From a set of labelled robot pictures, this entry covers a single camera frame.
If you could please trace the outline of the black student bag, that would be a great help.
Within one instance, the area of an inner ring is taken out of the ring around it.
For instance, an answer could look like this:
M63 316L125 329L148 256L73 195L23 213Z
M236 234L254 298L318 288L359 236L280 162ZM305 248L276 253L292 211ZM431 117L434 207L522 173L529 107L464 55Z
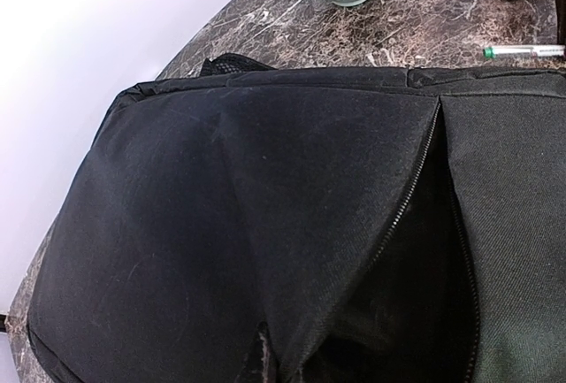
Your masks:
M210 63L136 85L27 333L56 382L562 382L565 74Z

